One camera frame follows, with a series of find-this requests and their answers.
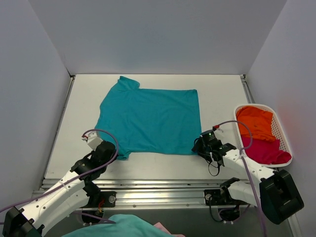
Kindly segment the teal t-shirt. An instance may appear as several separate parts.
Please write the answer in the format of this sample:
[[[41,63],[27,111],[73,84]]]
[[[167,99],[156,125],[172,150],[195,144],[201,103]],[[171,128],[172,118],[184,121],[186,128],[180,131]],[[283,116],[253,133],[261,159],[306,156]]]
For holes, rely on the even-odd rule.
[[[119,77],[100,104],[101,138],[118,142],[119,159],[131,153],[192,155],[201,134],[198,92],[141,88]]]

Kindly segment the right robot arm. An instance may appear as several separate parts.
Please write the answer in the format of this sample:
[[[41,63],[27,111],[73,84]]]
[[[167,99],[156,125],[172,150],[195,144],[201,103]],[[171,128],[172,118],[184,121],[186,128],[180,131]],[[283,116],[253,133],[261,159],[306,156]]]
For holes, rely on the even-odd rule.
[[[304,202],[289,172],[276,171],[253,161],[230,143],[222,144],[214,131],[202,133],[192,151],[218,167],[244,174],[248,183],[233,177],[220,185],[221,204],[251,204],[272,223],[280,224],[304,208]]]

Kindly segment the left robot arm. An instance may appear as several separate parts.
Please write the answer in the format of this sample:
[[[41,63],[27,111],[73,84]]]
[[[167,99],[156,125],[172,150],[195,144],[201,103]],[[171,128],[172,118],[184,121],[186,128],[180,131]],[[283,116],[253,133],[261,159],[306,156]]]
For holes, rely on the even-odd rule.
[[[53,187],[27,205],[10,208],[3,224],[5,237],[41,237],[81,207],[94,207],[106,200],[94,180],[106,171],[105,164],[116,158],[113,143],[102,141],[78,160]]]

